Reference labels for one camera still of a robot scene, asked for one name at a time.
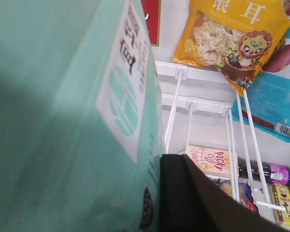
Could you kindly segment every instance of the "product label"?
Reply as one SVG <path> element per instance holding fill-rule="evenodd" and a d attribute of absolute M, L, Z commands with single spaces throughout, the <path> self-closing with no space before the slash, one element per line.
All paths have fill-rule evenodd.
<path fill-rule="evenodd" d="M 150 41 L 131 0 L 126 0 L 98 93 L 105 124 L 137 162 L 146 94 Z"/>
<path fill-rule="evenodd" d="M 280 134 L 290 137 L 290 127 L 287 127 L 279 122 L 276 125 L 275 131 Z"/>
<path fill-rule="evenodd" d="M 228 151 L 189 146 L 188 156 L 206 175 L 231 177 Z"/>
<path fill-rule="evenodd" d="M 286 185 L 289 181 L 289 171 L 285 166 L 270 163 L 271 180 L 273 183 Z"/>

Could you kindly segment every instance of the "plastic bag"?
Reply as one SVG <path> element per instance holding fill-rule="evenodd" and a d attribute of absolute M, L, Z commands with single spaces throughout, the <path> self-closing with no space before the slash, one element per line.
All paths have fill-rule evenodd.
<path fill-rule="evenodd" d="M 220 187 L 226 194 L 232 196 L 232 186 L 230 180 L 215 182 L 216 186 Z M 240 204 L 250 209 L 254 214 L 259 215 L 258 207 L 254 204 L 254 199 L 251 195 L 251 187 L 248 183 L 238 183 Z"/>
<path fill-rule="evenodd" d="M 191 0 L 173 61 L 215 65 L 243 95 L 289 26 L 282 0 Z"/>

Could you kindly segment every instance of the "store shelf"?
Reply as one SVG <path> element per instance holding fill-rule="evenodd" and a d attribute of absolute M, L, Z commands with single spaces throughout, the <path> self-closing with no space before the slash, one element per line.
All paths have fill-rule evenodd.
<path fill-rule="evenodd" d="M 185 137 L 185 143 L 183 144 L 183 147 L 186 148 L 189 145 L 189 138 L 191 137 L 191 122 L 197 117 L 199 117 L 199 112 L 207 112 L 209 114 L 213 115 L 221 115 L 221 118 L 217 120 L 217 117 L 213 118 L 213 121 L 221 121 L 223 119 L 222 116 L 224 116 L 226 124 L 225 124 L 225 137 L 227 137 L 227 142 L 225 147 L 228 147 L 229 153 L 231 156 L 230 160 L 235 160 L 235 139 L 234 137 L 237 137 L 237 143 L 246 143 L 246 145 L 243 146 L 244 152 L 242 154 L 245 154 L 247 156 L 247 160 L 258 160 L 259 161 L 259 169 L 262 172 L 262 166 L 261 166 L 261 153 L 259 151 L 258 142 L 257 142 L 257 136 L 255 129 L 253 127 L 253 124 L 251 127 L 244 125 L 243 123 L 236 122 L 236 132 L 234 132 L 234 126 L 233 126 L 233 120 L 232 120 L 232 113 L 231 113 L 231 107 L 232 102 L 229 101 L 216 101 L 212 99 L 206 99 L 206 98 L 199 98 L 199 97 L 193 97 L 193 96 L 182 96 L 179 95 L 179 89 L 182 86 L 182 83 L 185 82 L 187 79 L 193 79 L 193 80 L 201 80 L 201 81 L 207 81 L 207 82 L 217 82 L 221 83 L 222 85 L 225 84 L 224 78 L 221 78 L 221 74 L 214 72 L 214 71 L 207 71 L 207 70 L 200 70 L 195 69 L 186 65 L 181 64 L 174 64 L 171 62 L 159 62 L 156 61 L 157 66 L 157 73 L 158 75 L 166 75 L 170 76 L 170 78 L 175 79 L 177 81 L 173 81 L 174 85 L 174 93 L 162 93 L 162 105 L 166 107 L 171 107 L 169 118 L 168 118 L 168 125 L 165 130 L 165 141 L 167 146 L 167 151 L 169 150 L 170 143 L 171 143 L 171 135 L 173 131 L 174 124 L 177 123 L 177 120 L 180 120 L 181 125 L 183 123 L 186 123 L 186 130 L 187 134 L 181 134 L 181 137 Z M 247 132 L 249 132 L 250 136 L 252 138 L 246 138 Z M 239 134 L 243 136 L 243 140 L 239 139 Z M 237 167 L 236 165 L 232 165 L 232 185 L 233 185 L 233 191 L 235 193 L 233 194 L 233 197 L 235 200 L 239 200 L 239 192 L 238 188 L 236 188 L 238 181 L 239 182 L 246 182 L 248 181 L 249 185 L 252 187 L 253 190 L 253 197 L 255 200 L 255 203 L 257 203 L 257 206 L 259 208 L 260 215 L 267 220 L 275 223 L 275 217 L 274 217 L 274 211 L 273 208 L 276 206 L 271 204 L 271 197 L 268 190 L 268 184 L 265 183 L 265 179 L 263 178 L 262 182 L 257 182 L 252 180 L 252 176 L 250 180 L 244 180 L 244 179 L 238 179 L 237 178 Z"/>

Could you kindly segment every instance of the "white shelf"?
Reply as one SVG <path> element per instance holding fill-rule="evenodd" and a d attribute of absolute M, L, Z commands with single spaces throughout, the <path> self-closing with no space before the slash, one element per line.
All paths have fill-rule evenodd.
<path fill-rule="evenodd" d="M 226 127 L 225 121 L 228 121 L 228 118 L 225 118 L 227 115 L 227 112 L 230 111 L 233 102 L 230 101 L 217 101 L 213 99 L 208 99 L 208 98 L 200 98 L 200 97 L 194 97 L 194 96 L 183 96 L 179 95 L 178 93 L 180 92 L 179 89 L 181 88 L 181 85 L 185 85 L 185 81 L 187 80 L 195 80 L 195 81 L 207 81 L 210 83 L 216 82 L 220 83 L 221 85 L 226 84 L 226 81 L 224 78 L 221 78 L 221 74 L 218 72 L 214 71 L 207 71 L 207 70 L 200 70 L 196 68 L 192 68 L 186 65 L 181 65 L 181 64 L 175 64 L 171 62 L 159 62 L 156 61 L 156 66 L 157 66 L 157 73 L 158 75 L 162 76 L 170 76 L 169 82 L 171 85 L 174 86 L 173 94 L 164 93 L 162 91 L 162 105 L 164 107 L 172 107 L 171 108 L 171 113 L 168 115 L 169 118 L 169 123 L 166 128 L 166 141 L 168 141 L 167 144 L 167 151 L 170 151 L 170 153 L 179 153 L 180 151 L 185 150 L 185 147 L 187 147 L 187 141 L 189 138 L 191 139 L 191 144 L 190 145 L 203 145 L 203 146 L 210 146 L 210 147 L 215 147 L 215 148 L 220 148 L 220 149 L 229 149 L 229 151 L 232 153 L 233 151 L 235 152 L 235 144 L 234 144 L 234 134 L 236 134 L 236 143 L 237 144 L 242 144 L 242 139 L 238 138 L 239 134 L 241 134 L 240 129 L 243 127 L 245 128 L 246 132 L 243 132 L 244 136 L 247 136 L 247 131 L 251 129 L 250 133 L 254 134 L 254 128 L 250 128 L 247 125 L 241 125 L 239 122 L 235 122 L 235 132 L 233 132 L 233 122 L 231 120 L 231 123 L 229 125 L 230 128 Z M 164 110 L 163 112 L 164 115 L 164 120 L 167 117 L 167 113 Z M 201 124 L 201 127 L 203 126 L 203 130 L 201 130 L 200 125 L 195 125 L 194 122 L 197 121 L 197 124 Z M 216 130 L 215 126 L 211 127 L 211 124 L 217 124 L 221 127 L 224 127 L 222 130 L 224 130 L 224 133 L 221 132 L 221 130 Z M 172 135 L 172 130 L 181 130 L 183 132 L 186 130 L 188 132 L 188 140 L 186 139 L 186 135 L 181 133 L 175 133 Z M 195 132 L 190 132 L 194 131 L 195 128 L 198 127 L 197 133 L 201 134 L 197 135 L 197 138 L 200 139 L 200 143 L 196 144 L 196 139 L 195 139 Z M 224 145 L 211 145 L 211 142 L 213 139 L 205 139 L 202 141 L 202 138 L 208 138 L 208 134 L 210 133 L 209 130 L 211 130 L 213 136 L 215 137 L 214 134 L 217 133 L 219 134 L 220 137 L 224 136 Z M 231 131 L 233 133 L 233 138 L 229 139 L 229 145 L 228 140 L 226 139 L 227 133 L 226 131 Z M 182 148 L 176 148 L 177 151 L 174 152 L 174 144 L 176 142 L 181 141 L 181 147 Z M 253 153 L 256 153 L 256 156 L 259 158 L 256 158 L 254 156 L 248 157 L 251 160 L 257 160 L 261 161 L 261 154 L 263 155 L 263 151 L 259 152 L 259 147 L 257 143 L 257 136 L 255 136 L 253 139 L 247 137 L 246 139 L 246 149 L 251 152 L 254 151 Z M 236 173 L 235 176 L 237 176 L 237 168 L 233 168 L 233 172 Z M 233 180 L 233 185 L 235 186 L 235 183 L 237 183 L 237 178 Z M 263 184 L 257 181 L 249 180 L 248 183 L 251 185 L 252 189 L 255 189 L 256 191 L 253 191 L 253 197 L 255 202 L 263 202 L 264 204 L 271 204 L 270 200 L 270 195 L 268 191 L 268 185 L 265 184 L 265 179 Z M 274 211 L 271 208 L 268 208 L 267 206 L 263 206 L 258 204 L 258 209 L 260 212 L 260 215 L 267 220 L 275 223 L 275 217 L 274 217 Z"/>

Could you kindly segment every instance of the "pocky logo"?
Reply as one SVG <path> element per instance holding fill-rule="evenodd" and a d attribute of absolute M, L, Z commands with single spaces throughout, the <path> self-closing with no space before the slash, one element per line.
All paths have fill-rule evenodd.
<path fill-rule="evenodd" d="M 207 152 L 208 150 L 199 148 L 191 150 L 191 159 L 203 169 L 218 169 L 219 171 L 230 170 L 229 155 L 224 151 Z"/>
<path fill-rule="evenodd" d="M 226 166 L 228 166 L 230 168 L 229 157 L 226 156 L 226 153 L 224 153 L 223 151 L 220 151 L 220 152 L 216 152 L 215 155 L 216 155 L 216 163 L 214 165 L 215 168 L 217 168 L 217 169 L 219 169 L 221 171 Z"/>

